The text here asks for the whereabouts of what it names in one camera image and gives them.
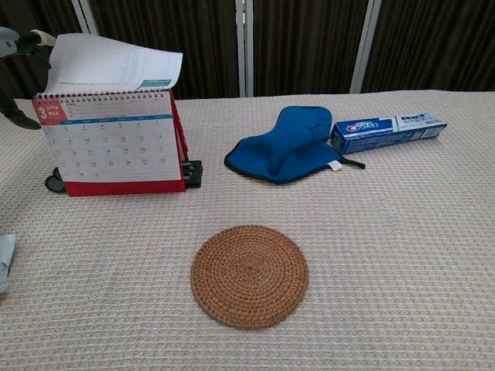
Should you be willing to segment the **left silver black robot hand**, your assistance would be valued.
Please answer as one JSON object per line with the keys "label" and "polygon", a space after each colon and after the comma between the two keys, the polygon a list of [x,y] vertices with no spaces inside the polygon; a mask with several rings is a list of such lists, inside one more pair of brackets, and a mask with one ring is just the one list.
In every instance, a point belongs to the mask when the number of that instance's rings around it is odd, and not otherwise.
{"label": "left silver black robot hand", "polygon": [[[41,48],[54,47],[56,38],[49,33],[33,29],[25,35],[19,35],[15,30],[1,27],[1,59],[13,56],[35,57],[47,69],[51,69],[49,58],[44,56]],[[28,129],[39,130],[40,123],[27,117],[17,106],[14,98],[1,86],[1,114],[14,125]]]}

